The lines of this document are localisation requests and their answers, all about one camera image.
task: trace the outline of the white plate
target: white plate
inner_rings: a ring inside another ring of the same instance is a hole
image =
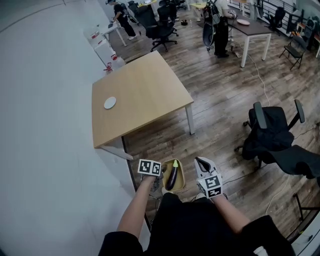
[[[250,22],[247,21],[247,20],[244,20],[244,19],[237,19],[236,21],[241,25],[245,25],[245,26],[249,26],[250,25]]]
[[[106,110],[111,109],[116,104],[116,101],[117,100],[115,97],[107,98],[106,101],[104,102],[104,108]]]

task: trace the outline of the eggplant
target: eggplant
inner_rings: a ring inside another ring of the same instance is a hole
[[[173,162],[170,176],[169,176],[168,181],[166,182],[166,185],[165,185],[166,190],[169,191],[174,188],[177,176],[178,176],[178,161],[175,159]]]

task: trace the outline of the forearm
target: forearm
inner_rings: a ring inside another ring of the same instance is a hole
[[[233,19],[234,16],[232,14],[230,14],[228,11],[229,11],[229,9],[222,9],[223,16],[227,17],[228,19]]]
[[[141,182],[134,198],[120,220],[117,231],[128,232],[139,238],[152,184],[153,180],[149,177]]]
[[[241,211],[235,208],[223,195],[215,196],[211,200],[235,234],[241,233],[244,226],[250,223],[250,220]]]
[[[115,21],[119,18],[120,15],[121,15],[121,12],[118,12],[118,13],[115,15],[115,17],[112,19],[112,21],[115,22]]]

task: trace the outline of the chair armrest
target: chair armrest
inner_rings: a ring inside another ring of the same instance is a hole
[[[298,99],[295,99],[294,103],[295,103],[295,106],[296,106],[296,110],[298,111],[300,123],[302,124],[302,123],[304,123],[306,121],[304,110],[303,110],[302,105],[301,105],[301,103],[300,103],[300,101]]]
[[[257,120],[260,128],[261,129],[267,129],[266,118],[265,118],[265,114],[264,114],[264,111],[262,109],[261,103],[260,102],[254,103],[253,104],[253,109],[254,109],[256,120]]]
[[[296,122],[300,119],[300,123],[304,123],[305,122],[305,113],[304,110],[302,108],[302,105],[300,103],[300,101],[298,99],[294,100],[295,103],[295,107],[298,113],[296,113],[296,115],[294,116],[294,118],[292,119],[292,121],[290,122],[289,126],[288,126],[288,131],[296,124]]]

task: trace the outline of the wooden floor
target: wooden floor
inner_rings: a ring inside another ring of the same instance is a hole
[[[164,162],[177,158],[182,162],[186,185],[176,194],[186,202],[199,193],[194,167],[196,156],[213,160],[223,182],[253,171],[257,161],[242,159],[241,152],[235,153],[234,148],[241,145],[250,132],[249,127],[242,126],[248,119],[249,109],[258,101],[267,107],[268,100],[255,65],[249,58],[244,68],[240,67],[241,58],[232,54],[227,59],[217,59],[214,50],[207,52],[202,29],[194,19],[191,27],[191,12],[180,10],[178,14],[180,19],[189,22],[188,26],[181,26],[180,22],[176,24],[179,37],[172,35],[170,39],[177,40],[178,44],[168,44],[168,52],[162,46],[157,50],[194,99],[195,134],[189,134],[186,113],[180,110],[126,135],[124,139],[128,153],[134,157],[131,165],[138,185],[139,159]],[[142,36],[135,42],[126,40],[127,47],[123,47],[115,32],[110,34],[112,47],[125,61],[148,54],[152,47],[152,40],[145,37],[145,29],[141,25],[133,27],[136,33],[141,31]],[[121,33],[127,38],[123,29]],[[240,32],[234,32],[234,39],[244,45]],[[306,52],[301,68],[294,67],[290,71],[290,62],[284,56],[279,58],[289,41],[277,34],[272,35],[266,60],[262,61],[265,40],[263,37],[250,40],[248,54],[259,68],[270,105],[282,107],[288,122],[296,114],[294,99],[301,101],[306,122],[298,122],[291,130],[297,137],[316,127],[315,122],[320,122],[320,61],[315,58],[315,50]],[[242,54],[239,45],[235,45]],[[319,128],[301,135],[293,144],[320,153]],[[231,203],[255,220],[265,214],[270,200],[281,191],[287,178],[288,175],[274,163],[226,184],[223,189]],[[298,205],[292,197],[294,193],[298,193],[304,206],[320,206],[320,189],[316,180],[290,176],[286,188],[274,198],[268,211],[284,236],[288,236],[299,223]],[[150,220],[155,215],[155,203],[150,198],[147,205],[146,214]]]

